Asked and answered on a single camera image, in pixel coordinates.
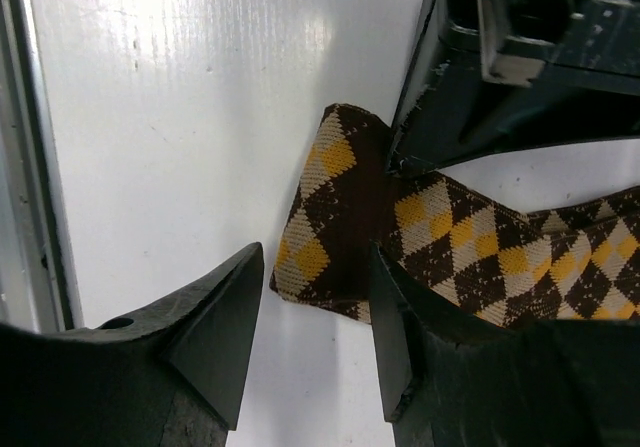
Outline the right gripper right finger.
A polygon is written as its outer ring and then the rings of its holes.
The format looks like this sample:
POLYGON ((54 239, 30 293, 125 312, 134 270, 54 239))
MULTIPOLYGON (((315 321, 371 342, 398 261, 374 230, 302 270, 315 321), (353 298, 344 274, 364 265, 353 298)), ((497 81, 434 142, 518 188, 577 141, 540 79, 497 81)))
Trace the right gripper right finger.
POLYGON ((399 446, 635 446, 639 325, 497 327, 370 247, 383 415, 399 446))

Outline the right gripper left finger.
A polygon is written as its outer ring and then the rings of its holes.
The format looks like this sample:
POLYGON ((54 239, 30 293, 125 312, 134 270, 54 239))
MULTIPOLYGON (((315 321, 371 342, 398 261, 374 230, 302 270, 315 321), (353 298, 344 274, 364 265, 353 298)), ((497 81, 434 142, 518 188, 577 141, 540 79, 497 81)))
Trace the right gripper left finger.
POLYGON ((1 328, 5 446, 222 446, 237 427, 264 275, 254 242, 94 328, 1 328))

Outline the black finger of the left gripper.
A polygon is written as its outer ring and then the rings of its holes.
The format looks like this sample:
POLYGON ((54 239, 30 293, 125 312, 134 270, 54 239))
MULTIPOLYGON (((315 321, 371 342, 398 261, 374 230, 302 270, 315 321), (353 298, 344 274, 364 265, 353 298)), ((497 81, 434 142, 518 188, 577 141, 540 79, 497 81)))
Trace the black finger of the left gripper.
POLYGON ((387 168, 639 134, 639 0, 423 0, 387 168))

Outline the brown yellow argyle sock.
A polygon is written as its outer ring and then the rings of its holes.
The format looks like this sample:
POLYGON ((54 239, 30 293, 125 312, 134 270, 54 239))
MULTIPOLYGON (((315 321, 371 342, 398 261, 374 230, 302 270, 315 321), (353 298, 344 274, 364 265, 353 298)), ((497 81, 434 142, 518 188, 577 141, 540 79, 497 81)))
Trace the brown yellow argyle sock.
POLYGON ((328 106, 270 278, 282 299, 368 322, 369 248, 495 325, 639 316, 639 191, 521 213, 439 172, 386 170, 390 128, 328 106))

